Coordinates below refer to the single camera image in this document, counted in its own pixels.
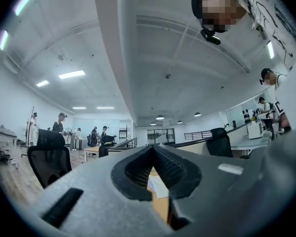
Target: floor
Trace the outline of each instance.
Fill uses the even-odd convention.
[[[13,149],[9,154],[13,157],[18,165],[5,163],[0,161],[0,185],[7,196],[25,205],[30,205],[43,191],[38,179],[36,178],[26,154],[27,149]],[[88,157],[88,161],[97,158]],[[71,151],[70,160],[72,169],[79,167],[84,163],[83,151]]]

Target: window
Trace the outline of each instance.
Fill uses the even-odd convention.
[[[169,145],[175,144],[174,129],[147,130],[148,144]]]

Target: ceiling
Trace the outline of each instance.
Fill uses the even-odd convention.
[[[128,113],[103,44],[95,0],[30,0],[6,26],[6,60],[31,89],[76,113]],[[85,76],[58,75],[84,70]],[[37,83],[49,84],[38,88]]]
[[[200,111],[208,95],[219,99],[219,92],[215,96],[212,93],[232,84],[235,78],[247,77],[254,64],[268,55],[263,48],[267,40],[252,30],[248,15],[228,32],[217,34],[222,44],[216,46],[200,35],[191,0],[121,2],[126,12],[134,4],[136,32],[129,32],[127,38],[136,40],[132,48],[135,66],[129,70],[135,82],[132,91],[138,126],[148,126],[157,115],[170,120],[170,125],[178,120],[190,121],[190,113]],[[126,12],[121,21],[130,21]]]

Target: wooden floor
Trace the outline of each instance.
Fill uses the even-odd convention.
[[[27,156],[21,157],[21,153],[26,154],[27,149],[13,149],[9,154],[18,165],[0,161],[0,185],[7,196],[25,205],[31,204],[43,191],[38,179],[36,178]],[[84,163],[83,151],[71,151],[70,160],[72,169]]]

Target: wooden desk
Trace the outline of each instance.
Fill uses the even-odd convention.
[[[158,176],[158,173],[153,169],[150,172],[150,175]],[[154,192],[149,186],[147,186],[147,190],[149,190],[152,193],[153,209],[159,214],[159,216],[163,219],[163,221],[167,223],[168,210],[169,210],[169,198],[168,197],[158,198],[156,192]]]
[[[96,153],[99,153],[99,148],[100,147],[93,147],[93,148],[83,149],[83,151],[84,151],[84,161],[85,162],[88,161],[87,154],[96,154]]]

